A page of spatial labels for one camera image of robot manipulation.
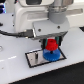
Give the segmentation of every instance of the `red object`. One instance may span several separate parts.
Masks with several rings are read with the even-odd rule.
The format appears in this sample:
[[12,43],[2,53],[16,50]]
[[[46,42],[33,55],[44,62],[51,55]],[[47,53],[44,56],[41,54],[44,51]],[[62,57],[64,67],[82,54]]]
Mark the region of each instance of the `red object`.
[[58,44],[55,39],[48,39],[46,49],[49,51],[54,51],[58,48]]

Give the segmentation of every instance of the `cable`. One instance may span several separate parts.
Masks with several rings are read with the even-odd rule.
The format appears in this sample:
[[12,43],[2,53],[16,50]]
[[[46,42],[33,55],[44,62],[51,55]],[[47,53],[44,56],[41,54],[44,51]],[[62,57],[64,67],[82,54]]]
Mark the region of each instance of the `cable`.
[[20,33],[8,33],[0,30],[0,34],[6,35],[6,36],[14,36],[14,37],[28,37],[28,38],[34,37],[32,29],[27,30],[25,32],[20,32]]

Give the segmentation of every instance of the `table surface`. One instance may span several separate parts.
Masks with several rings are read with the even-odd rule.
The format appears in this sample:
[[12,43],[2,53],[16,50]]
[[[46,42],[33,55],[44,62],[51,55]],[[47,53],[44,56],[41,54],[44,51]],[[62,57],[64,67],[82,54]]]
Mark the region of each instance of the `table surface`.
[[11,84],[84,84],[84,62]]
[[[12,24],[13,19],[11,17],[11,14],[3,14],[0,16],[0,21],[4,23],[4,26],[0,28],[1,30],[7,32],[14,31]],[[79,28],[70,29],[64,37],[61,49],[67,57],[66,60],[50,63],[33,69],[28,67],[25,52],[28,52],[29,49],[38,49],[40,47],[38,41],[34,41],[33,43],[33,41],[25,38],[17,39],[0,35],[0,46],[3,46],[3,51],[0,52],[0,84],[12,83],[84,61],[84,33]]]

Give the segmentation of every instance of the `blue object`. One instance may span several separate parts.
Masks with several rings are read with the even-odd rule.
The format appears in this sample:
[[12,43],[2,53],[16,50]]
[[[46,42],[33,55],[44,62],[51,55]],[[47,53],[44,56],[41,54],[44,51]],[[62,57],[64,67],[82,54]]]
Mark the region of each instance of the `blue object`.
[[58,49],[54,50],[52,54],[50,53],[49,50],[46,49],[43,50],[43,57],[50,62],[57,61],[60,58],[60,54],[61,53]]

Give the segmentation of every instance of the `metal plate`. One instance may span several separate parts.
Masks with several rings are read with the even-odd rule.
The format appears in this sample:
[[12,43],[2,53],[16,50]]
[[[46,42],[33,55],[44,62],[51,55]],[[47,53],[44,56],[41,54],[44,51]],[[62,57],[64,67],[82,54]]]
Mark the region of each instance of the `metal plate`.
[[[60,50],[60,52],[61,52],[60,59],[57,61],[66,59],[66,57],[64,56],[64,54],[62,53],[61,50]],[[32,51],[32,52],[26,53],[26,58],[27,58],[28,65],[30,68],[36,67],[36,66],[41,66],[41,65],[44,65],[47,63],[51,63],[43,58],[43,50]]]

